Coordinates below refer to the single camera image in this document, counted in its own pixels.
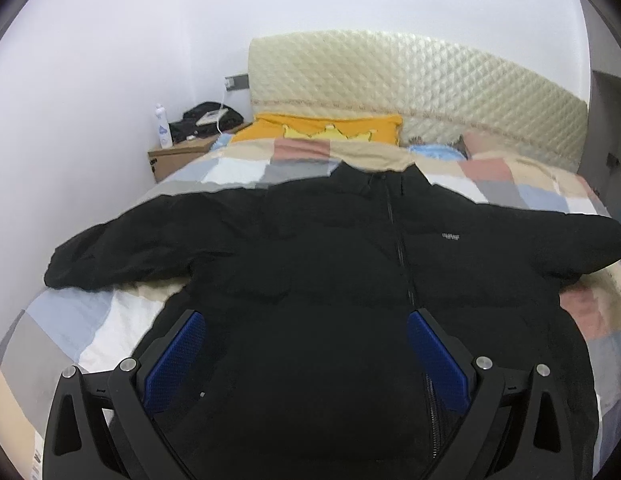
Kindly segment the black puffer jacket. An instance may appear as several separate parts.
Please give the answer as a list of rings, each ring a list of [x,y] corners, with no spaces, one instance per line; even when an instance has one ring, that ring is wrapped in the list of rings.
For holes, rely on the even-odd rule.
[[[621,260],[621,224],[477,204],[416,167],[161,195],[58,248],[47,286],[183,278],[147,348],[187,310],[206,338],[160,418],[198,479],[414,479],[451,435],[407,340],[427,309],[504,367],[548,365],[574,471],[593,472],[587,344],[560,294]]]

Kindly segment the black bag on nightstand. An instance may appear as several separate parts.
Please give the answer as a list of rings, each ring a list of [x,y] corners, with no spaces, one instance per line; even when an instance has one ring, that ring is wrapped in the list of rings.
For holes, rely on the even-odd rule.
[[[203,102],[184,112],[181,120],[171,122],[169,129],[173,141],[180,143],[190,136],[206,138],[237,128],[243,123],[243,116],[232,107],[217,102]]]

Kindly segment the pink pillow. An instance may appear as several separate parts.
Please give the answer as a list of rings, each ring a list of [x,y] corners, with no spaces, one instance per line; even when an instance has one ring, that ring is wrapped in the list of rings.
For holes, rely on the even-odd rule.
[[[516,155],[518,152],[501,142],[498,136],[467,131],[463,133],[463,144],[470,158],[487,157],[489,154],[503,156]]]

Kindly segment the grey wardrobe cabinet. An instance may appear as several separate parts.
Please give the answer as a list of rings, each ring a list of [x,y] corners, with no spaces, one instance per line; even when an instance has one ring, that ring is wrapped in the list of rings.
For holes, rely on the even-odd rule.
[[[591,63],[587,138],[580,174],[621,221],[621,47],[588,0],[580,0]]]

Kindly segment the wall power outlet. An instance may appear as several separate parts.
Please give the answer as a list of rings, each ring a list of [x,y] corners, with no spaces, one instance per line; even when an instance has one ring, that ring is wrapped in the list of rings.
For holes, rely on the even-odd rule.
[[[250,79],[248,79],[248,74],[227,76],[225,78],[225,88],[227,91],[239,91],[250,88]]]

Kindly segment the yellow crown pillow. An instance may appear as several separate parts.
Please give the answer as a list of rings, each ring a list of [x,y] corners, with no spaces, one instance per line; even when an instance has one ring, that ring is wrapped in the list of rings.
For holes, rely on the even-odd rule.
[[[403,119],[397,114],[363,118],[322,118],[260,113],[231,143],[260,139],[378,142],[399,145]]]

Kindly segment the cream quilted headboard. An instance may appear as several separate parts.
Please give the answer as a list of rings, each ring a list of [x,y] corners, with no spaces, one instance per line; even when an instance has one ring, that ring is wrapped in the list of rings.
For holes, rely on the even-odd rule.
[[[255,38],[248,47],[254,113],[359,118],[397,114],[399,142],[448,143],[471,130],[574,172],[586,103],[493,54],[405,32],[325,30]]]

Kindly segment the white spray bottle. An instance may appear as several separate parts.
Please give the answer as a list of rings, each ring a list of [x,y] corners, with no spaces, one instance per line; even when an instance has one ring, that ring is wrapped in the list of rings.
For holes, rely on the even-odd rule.
[[[170,133],[165,107],[161,104],[156,104],[154,115],[158,122],[158,138],[160,139],[161,148],[171,148],[173,146],[173,138],[172,133]]]

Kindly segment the plaid patchwork bed quilt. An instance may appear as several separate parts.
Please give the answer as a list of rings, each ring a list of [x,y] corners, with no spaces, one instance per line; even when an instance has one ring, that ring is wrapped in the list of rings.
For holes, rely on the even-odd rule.
[[[477,203],[604,214],[586,181],[525,156],[485,152],[443,162],[382,143],[260,139],[200,156],[163,178],[153,194],[218,191],[329,174],[340,162],[371,171],[418,167],[432,183]],[[59,376],[71,365],[109,370],[128,356],[181,281],[103,292],[47,290],[0,342],[0,445],[25,479],[42,475],[44,435]],[[584,276],[561,296],[588,344],[599,411],[594,465],[621,441],[621,263]]]

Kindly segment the wooden nightstand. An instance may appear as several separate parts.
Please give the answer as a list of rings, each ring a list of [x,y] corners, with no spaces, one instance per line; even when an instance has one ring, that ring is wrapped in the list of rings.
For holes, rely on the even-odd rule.
[[[189,162],[193,162],[211,151],[213,144],[220,137],[219,133],[206,138],[186,140],[171,148],[154,148],[148,152],[150,168],[156,183],[165,180]]]

